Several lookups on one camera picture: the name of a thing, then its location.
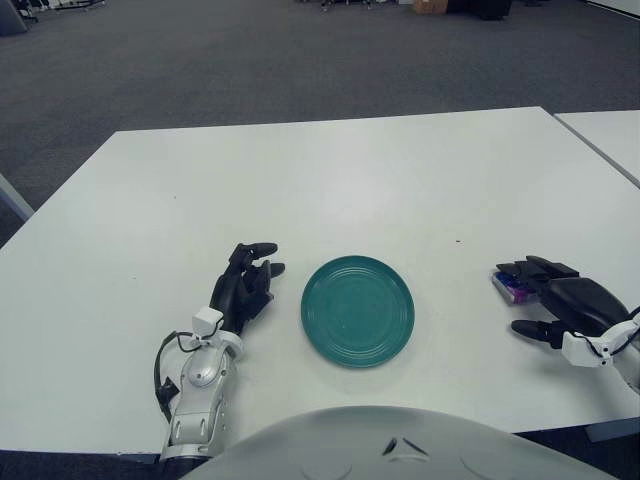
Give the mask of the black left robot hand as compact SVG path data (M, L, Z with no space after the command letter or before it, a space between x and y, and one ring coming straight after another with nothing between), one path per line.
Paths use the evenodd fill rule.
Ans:
M285 271L284 263L267 259L277 250L277 244L270 242L235 247L209 302L210 308L222 313L220 330L241 336L246 324L272 301L271 280Z

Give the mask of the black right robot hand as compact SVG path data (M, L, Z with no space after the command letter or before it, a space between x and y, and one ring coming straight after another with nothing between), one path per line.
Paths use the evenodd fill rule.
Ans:
M553 349L561 348L566 332L595 338L639 314L638 309L628 310L599 283L560 262L528 255L496 268L494 284L512 304L535 300L555 317L551 322L514 320L511 329Z

